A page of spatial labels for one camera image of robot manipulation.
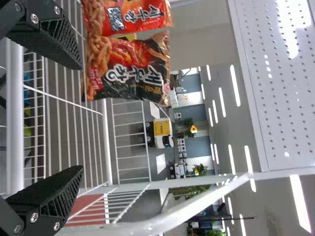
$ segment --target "gray wall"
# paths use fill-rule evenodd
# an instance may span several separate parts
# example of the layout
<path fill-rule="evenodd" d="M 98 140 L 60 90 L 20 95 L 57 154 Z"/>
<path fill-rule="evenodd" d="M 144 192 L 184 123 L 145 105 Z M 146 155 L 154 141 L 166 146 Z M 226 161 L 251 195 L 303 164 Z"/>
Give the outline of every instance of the gray wall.
<path fill-rule="evenodd" d="M 211 156 L 209 136 L 185 139 L 187 157 Z"/>
<path fill-rule="evenodd" d="M 200 0 L 172 8 L 175 27 L 169 29 L 171 70 L 238 61 L 226 2 Z M 137 36 L 146 39 L 163 30 L 141 32 Z"/>
<path fill-rule="evenodd" d="M 180 112 L 182 114 L 182 119 L 192 118 L 194 122 L 207 120 L 204 104 L 175 108 L 174 112 Z"/>

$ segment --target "fried snack image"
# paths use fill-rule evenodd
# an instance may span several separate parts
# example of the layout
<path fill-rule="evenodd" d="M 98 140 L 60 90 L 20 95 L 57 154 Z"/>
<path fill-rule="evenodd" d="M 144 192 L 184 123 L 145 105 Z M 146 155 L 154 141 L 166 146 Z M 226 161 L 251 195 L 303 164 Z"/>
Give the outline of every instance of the fried snack image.
<path fill-rule="evenodd" d="M 106 97 L 148 99 L 167 105 L 170 53 L 168 32 L 147 40 L 126 41 L 88 33 L 86 87 L 92 101 Z"/>

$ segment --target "gray floor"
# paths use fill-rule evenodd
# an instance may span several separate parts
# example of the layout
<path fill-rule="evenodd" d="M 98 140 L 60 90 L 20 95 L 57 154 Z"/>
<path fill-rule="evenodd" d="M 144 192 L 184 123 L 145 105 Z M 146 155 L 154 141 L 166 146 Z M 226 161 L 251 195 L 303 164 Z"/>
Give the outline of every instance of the gray floor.
<path fill-rule="evenodd" d="M 136 222 L 150 219 L 161 213 L 159 190 L 146 191 L 122 217 L 120 222 Z"/>

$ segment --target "yellow caution sign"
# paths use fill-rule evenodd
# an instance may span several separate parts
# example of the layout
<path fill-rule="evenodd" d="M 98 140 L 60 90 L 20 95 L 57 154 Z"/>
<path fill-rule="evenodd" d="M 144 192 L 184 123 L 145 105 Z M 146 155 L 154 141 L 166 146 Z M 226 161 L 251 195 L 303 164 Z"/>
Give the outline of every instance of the yellow caution sign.
<path fill-rule="evenodd" d="M 191 131 L 192 134 L 198 133 L 198 129 L 194 125 L 191 126 L 190 131 Z"/>

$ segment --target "white metal frame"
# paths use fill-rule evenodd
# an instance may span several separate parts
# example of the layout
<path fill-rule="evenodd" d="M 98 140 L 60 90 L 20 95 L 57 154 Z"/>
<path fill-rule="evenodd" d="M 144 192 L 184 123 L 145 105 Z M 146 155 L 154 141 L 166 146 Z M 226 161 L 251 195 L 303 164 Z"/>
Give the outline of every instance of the white metal frame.
<path fill-rule="evenodd" d="M 114 106 L 118 105 L 124 105 L 124 104 L 132 104 L 132 103 L 141 103 L 141 111 L 135 111 L 135 112 L 126 112 L 126 113 L 118 113 L 115 114 L 114 112 Z M 114 130 L 114 146 L 115 146 L 115 156 L 116 156 L 116 170 L 117 170 L 117 181 L 118 184 L 120 184 L 121 181 L 130 181 L 130 180 L 141 180 L 141 179 L 149 179 L 151 182 L 151 169 L 150 169 L 150 159 L 149 159 L 149 151 L 148 151 L 148 142 L 147 142 L 147 131 L 146 131 L 146 125 L 145 125 L 145 117 L 144 117 L 144 109 L 143 109 L 143 101 L 135 100 L 135 101 L 124 101 L 119 103 L 113 103 L 113 99 L 111 98 L 111 105 L 112 105 L 112 120 L 113 120 L 113 130 Z M 142 120 L 136 121 L 136 122 L 128 122 L 128 118 L 133 114 L 142 114 Z M 115 117 L 116 116 L 125 116 L 126 122 L 121 124 L 115 124 Z M 123 135 L 116 135 L 116 127 L 119 126 L 128 126 L 133 124 L 143 124 L 143 132 L 141 133 L 128 133 Z M 132 136 L 132 135 L 144 135 L 144 143 L 140 144 L 130 144 L 130 145 L 123 145 L 123 146 L 117 146 L 117 138 L 118 137 L 126 137 L 126 136 Z M 133 168 L 125 168 L 125 169 L 119 169 L 119 160 L 123 159 L 130 159 L 130 158 L 138 158 L 138 157 L 144 157 L 143 155 L 135 155 L 135 156 L 128 156 L 128 157 L 118 157 L 117 149 L 118 148 L 129 148 L 129 147 L 135 147 L 135 146 L 145 146 L 146 148 L 146 157 L 148 160 L 147 166 L 141 166 L 141 167 L 133 167 Z M 135 178 L 120 178 L 120 172 L 121 171 L 132 171 L 132 170 L 139 170 L 139 169 L 148 169 L 148 177 L 135 177 Z"/>

